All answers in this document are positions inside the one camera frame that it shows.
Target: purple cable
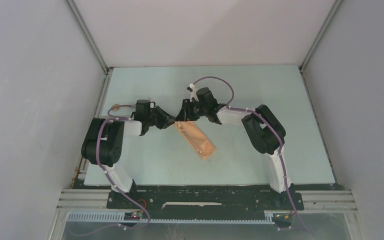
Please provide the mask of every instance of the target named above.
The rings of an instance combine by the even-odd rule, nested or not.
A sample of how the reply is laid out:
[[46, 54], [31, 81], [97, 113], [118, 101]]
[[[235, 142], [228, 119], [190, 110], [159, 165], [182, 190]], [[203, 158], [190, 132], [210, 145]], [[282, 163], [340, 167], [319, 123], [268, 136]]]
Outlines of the purple cable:
[[289, 191], [289, 188], [288, 188], [288, 180], [286, 178], [286, 165], [285, 165], [285, 161], [284, 161], [284, 158], [282, 156], [282, 148], [284, 147], [284, 144], [282, 142], [282, 139], [281, 137], [279, 136], [279, 134], [276, 132], [276, 130], [269, 124], [269, 122], [267, 120], [265, 120], [260, 114], [258, 114], [256, 111], [253, 111], [253, 110], [247, 110], [247, 109], [244, 109], [244, 108], [239, 108], [239, 107], [230, 107], [229, 105], [227, 105], [227, 107], [230, 109], [230, 110], [233, 110], [233, 111], [240, 111], [240, 112], [250, 112], [252, 114], [254, 114], [255, 116], [257, 116], [263, 123], [265, 123], [265, 125], [268, 127], [268, 129], [270, 129], [270, 131], [274, 134], [274, 136], [276, 137], [276, 139], [279, 141], [279, 151], [278, 151], [278, 154], [279, 154], [279, 158], [280, 158], [280, 163], [282, 164], [282, 169], [283, 169], [283, 176], [284, 176], [284, 183], [285, 183], [285, 188], [286, 188], [286, 193], [287, 193], [287, 196], [289, 198], [289, 201], [290, 201], [290, 204], [292, 205], [292, 208], [293, 210], [295, 211], [296, 213], [296, 216], [298, 217], [299, 221], [301, 222], [302, 226], [304, 227], [304, 229], [310, 233], [311, 235], [314, 236], [314, 233], [308, 229], [308, 227], [306, 226], [306, 224], [304, 223], [304, 221], [302, 220], [300, 214], [298, 213], [297, 211], [297, 207], [295, 206], [294, 204], [294, 201], [292, 199], [292, 196], [291, 196], [291, 192]]
[[226, 103], [227, 106], [229, 106], [229, 104], [233, 101], [233, 98], [235, 97], [235, 92], [233, 91], [233, 87], [224, 79], [221, 79], [220, 77], [216, 77], [216, 76], [205, 76], [205, 77], [201, 77], [200, 79], [194, 81], [192, 84], [195, 85], [197, 84], [198, 82], [200, 82], [201, 80], [204, 80], [204, 79], [217, 79], [217, 80], [220, 80], [222, 81], [223, 83], [225, 83], [231, 90], [232, 92], [232, 97], [230, 98], [230, 100]]
[[119, 118], [120, 120], [123, 120], [123, 121], [128, 121], [129, 120], [129, 117], [126, 117], [126, 116], [115, 116], [115, 115], [112, 115], [111, 114], [111, 111], [113, 111], [114, 109], [118, 109], [118, 108], [124, 108], [124, 107], [133, 107], [135, 105], [128, 105], [128, 104], [124, 104], [124, 105], [115, 105], [113, 107], [111, 107], [108, 112], [107, 112], [107, 115], [110, 116], [110, 117], [113, 117], [113, 118]]
[[[123, 190], [121, 190], [119, 188], [119, 186], [117, 186], [114, 181], [111, 179], [111, 176], [107, 173], [107, 170], [105, 169], [104, 166], [102, 166], [101, 164], [101, 161], [100, 161], [100, 158], [99, 158], [99, 153], [100, 153], [100, 146], [101, 146], [101, 137], [102, 137], [102, 133], [104, 131], [104, 127], [105, 125], [109, 122], [109, 121], [116, 121], [118, 120], [118, 117], [117, 118], [107, 118], [103, 121], [102, 125], [100, 126], [100, 129], [99, 129], [99, 133], [98, 133], [98, 137], [97, 137], [97, 141], [96, 141], [96, 163], [98, 164], [98, 166], [104, 171], [105, 173], [105, 176], [106, 178], [108, 179], [108, 181], [111, 183], [111, 185], [113, 187], [115, 187], [115, 189], [117, 189], [118, 192], [120, 192], [127, 200], [129, 200], [130, 202], [132, 202], [133, 204], [135, 204], [136, 206], [138, 206], [147, 216], [147, 222], [142, 225], [142, 226], [137, 226], [137, 227], [134, 227], [134, 226], [126, 226], [126, 225], [123, 225], [125, 228], [129, 228], [129, 229], [141, 229], [141, 228], [144, 228], [146, 227], [148, 224], [151, 223], [151, 216], [150, 216], [150, 213], [142, 206], [140, 205], [138, 202], [136, 202], [135, 200], [133, 200], [132, 198], [130, 198]], [[92, 235], [94, 233], [97, 233], [103, 229], [106, 229], [106, 228], [109, 228], [109, 227], [115, 227], [115, 226], [119, 226], [119, 224], [109, 224], [109, 225], [106, 225], [106, 226], [103, 226], [101, 228], [98, 228], [94, 231], [91, 231], [91, 232], [88, 232], [88, 233], [84, 233], [84, 234], [76, 234], [76, 233], [72, 233], [71, 231], [70, 234], [73, 235], [73, 236], [76, 236], [76, 237], [84, 237], [84, 236], [88, 236], [88, 235]]]
[[142, 226], [139, 226], [139, 227], [132, 227], [132, 226], [124, 226], [125, 228], [130, 228], [130, 229], [141, 229], [145, 226], [147, 226], [148, 224], [150, 224], [151, 222], [151, 216], [150, 216], [150, 213], [142, 206], [140, 205], [139, 203], [137, 203], [135, 200], [133, 200], [132, 198], [130, 198], [123, 190], [121, 190], [119, 188], [119, 186], [117, 186], [114, 181], [111, 179], [110, 175], [108, 174], [107, 170], [105, 169], [104, 166], [102, 166], [101, 164], [101, 161], [100, 161], [100, 158], [99, 158], [99, 149], [100, 149], [100, 146], [101, 146], [101, 137], [102, 137], [102, 133], [104, 131], [104, 127], [105, 127], [105, 124], [107, 124], [109, 121], [116, 121], [118, 120], [117, 118], [107, 118], [103, 121], [102, 125], [100, 126], [100, 129], [99, 129], [99, 133], [98, 133], [98, 138], [97, 138], [97, 141], [96, 141], [96, 163], [98, 164], [98, 166], [104, 171], [105, 173], [105, 176], [106, 178], [108, 179], [108, 181], [111, 183], [111, 185], [113, 187], [115, 187], [115, 189], [117, 189], [118, 192], [120, 192], [127, 200], [129, 200], [130, 202], [132, 202], [134, 205], [138, 206], [147, 216], [148, 218], [148, 221], [146, 222], [145, 225], [142, 225]]

